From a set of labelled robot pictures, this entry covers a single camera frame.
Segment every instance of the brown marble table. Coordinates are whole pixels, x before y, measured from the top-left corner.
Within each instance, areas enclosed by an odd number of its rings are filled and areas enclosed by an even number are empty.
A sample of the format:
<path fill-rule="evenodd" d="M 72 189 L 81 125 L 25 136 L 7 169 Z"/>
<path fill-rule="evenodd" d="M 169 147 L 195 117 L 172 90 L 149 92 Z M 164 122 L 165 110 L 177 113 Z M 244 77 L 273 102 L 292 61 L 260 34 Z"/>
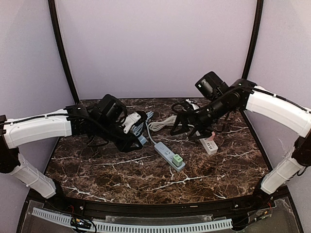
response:
<path fill-rule="evenodd" d="M 154 111 L 152 121 L 171 116 L 171 105 L 182 99 L 122 100 L 129 113 Z M 205 99 L 195 99 L 201 106 Z M 86 106 L 97 100 L 85 100 Z M 216 128 L 223 124 L 220 119 Z M 46 174 L 57 179 L 67 196 L 86 200 L 163 204 L 190 203 L 234 198 L 251 194 L 267 165 L 239 112 L 231 113 L 227 127 L 217 133 L 219 150 L 208 155 L 202 144 L 186 134 L 170 136 L 170 128 L 152 132 L 186 163 L 176 172 L 158 155 L 152 143 L 131 153 L 119 152 L 113 143 L 105 147 L 86 146 L 84 135 L 61 138 Z"/>

